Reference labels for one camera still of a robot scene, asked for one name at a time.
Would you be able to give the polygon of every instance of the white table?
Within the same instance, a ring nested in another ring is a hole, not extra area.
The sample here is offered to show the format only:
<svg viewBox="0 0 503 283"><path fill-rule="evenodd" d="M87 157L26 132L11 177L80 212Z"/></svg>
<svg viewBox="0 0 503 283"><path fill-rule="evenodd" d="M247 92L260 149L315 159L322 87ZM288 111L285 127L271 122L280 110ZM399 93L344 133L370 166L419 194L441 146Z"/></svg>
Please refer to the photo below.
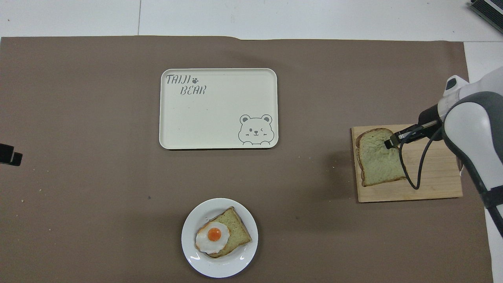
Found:
<svg viewBox="0 0 503 283"><path fill-rule="evenodd" d="M0 36L221 35L240 39L463 41L469 79L473 82L503 65L503 35L472 12L468 3L469 0L2 1ZM487 213L486 222L494 282L503 283L503 239Z"/></svg>

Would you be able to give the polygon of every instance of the bear drawing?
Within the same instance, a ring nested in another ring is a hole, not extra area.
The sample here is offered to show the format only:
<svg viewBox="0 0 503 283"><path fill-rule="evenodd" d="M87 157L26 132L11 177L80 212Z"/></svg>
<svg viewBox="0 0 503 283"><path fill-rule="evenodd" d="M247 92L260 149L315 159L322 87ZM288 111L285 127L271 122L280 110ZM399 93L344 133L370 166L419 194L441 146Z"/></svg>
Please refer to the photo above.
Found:
<svg viewBox="0 0 503 283"><path fill-rule="evenodd" d="M239 119L241 130L238 137L243 145L270 145L274 139L274 132L271 128L273 121L270 115L263 115L261 118L250 118L243 115Z"/></svg>

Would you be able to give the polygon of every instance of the toast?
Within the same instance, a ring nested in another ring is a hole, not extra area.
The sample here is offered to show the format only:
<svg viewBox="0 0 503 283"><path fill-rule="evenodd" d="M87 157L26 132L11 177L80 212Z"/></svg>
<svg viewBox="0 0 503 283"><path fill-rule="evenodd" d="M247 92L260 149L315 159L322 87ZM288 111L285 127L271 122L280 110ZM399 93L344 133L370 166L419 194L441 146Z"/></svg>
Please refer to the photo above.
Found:
<svg viewBox="0 0 503 283"><path fill-rule="evenodd" d="M229 207L222 214L211 219L208 222L220 222L226 225L230 230L229 240L225 247L217 253L208 254L213 258L222 257L235 250L238 246L244 245L252 240L248 230L243 224L241 217L236 213L233 206Z"/></svg>
<svg viewBox="0 0 503 283"><path fill-rule="evenodd" d="M362 169L362 186L373 186L405 179L397 148L387 149L384 141L393 132L376 128L356 138L358 164Z"/></svg>

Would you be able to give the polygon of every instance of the wooden cutting board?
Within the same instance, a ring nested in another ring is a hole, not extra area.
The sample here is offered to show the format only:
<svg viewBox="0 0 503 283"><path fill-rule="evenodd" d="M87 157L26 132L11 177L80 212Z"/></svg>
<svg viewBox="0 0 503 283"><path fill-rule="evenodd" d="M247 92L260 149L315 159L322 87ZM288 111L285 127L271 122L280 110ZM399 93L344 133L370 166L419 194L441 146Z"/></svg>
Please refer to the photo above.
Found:
<svg viewBox="0 0 503 283"><path fill-rule="evenodd" d="M396 201L461 197L461 177L456 156L447 148L445 143L434 141L426 153L421 175L419 190L414 190L407 180L382 183L373 186L362 186L362 170L358 164L356 138L371 129L387 128L392 132L403 130L410 125L360 126L351 128L353 139L353 154L355 161L356 185L359 202ZM417 183L417 169L421 154L428 142L427 138L414 141L403 146L403 162L407 167L410 179Z"/></svg>

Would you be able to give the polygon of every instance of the black cable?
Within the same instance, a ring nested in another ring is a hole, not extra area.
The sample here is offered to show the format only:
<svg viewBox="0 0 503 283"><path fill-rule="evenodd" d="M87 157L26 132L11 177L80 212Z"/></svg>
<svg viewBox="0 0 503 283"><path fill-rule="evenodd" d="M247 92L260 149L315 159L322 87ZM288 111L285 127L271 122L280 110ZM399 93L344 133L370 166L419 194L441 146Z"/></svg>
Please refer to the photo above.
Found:
<svg viewBox="0 0 503 283"><path fill-rule="evenodd" d="M419 186L421 184L421 170L423 169L423 162L425 161L425 156L426 156L426 151L428 150L428 148L430 147L430 145L432 144L433 140L437 137L437 135L442 132L442 127L439 127L435 133L432 135L432 137L430 138L430 140L428 141L428 143L426 144L425 146L425 150L423 150L423 154L421 155L421 160L419 161L419 169L417 171L417 185L414 186L414 184L412 183L412 181L410 180L410 177L407 173L407 169L405 168L405 164L403 163L403 157L402 157L402 147L403 145L408 141L408 139L410 138L410 136L412 136L413 134L415 134L417 131L419 130L422 130L423 129L423 126L419 126L417 128L415 128L414 130L410 131L408 135L405 136L404 139L402 139L402 142L400 143L400 147L398 148L398 156L400 157L400 163L402 164L402 168L403 168L403 172L405 173L405 177L407 178L407 181L409 182L410 186L414 189L414 190L417 190L419 189Z"/></svg>

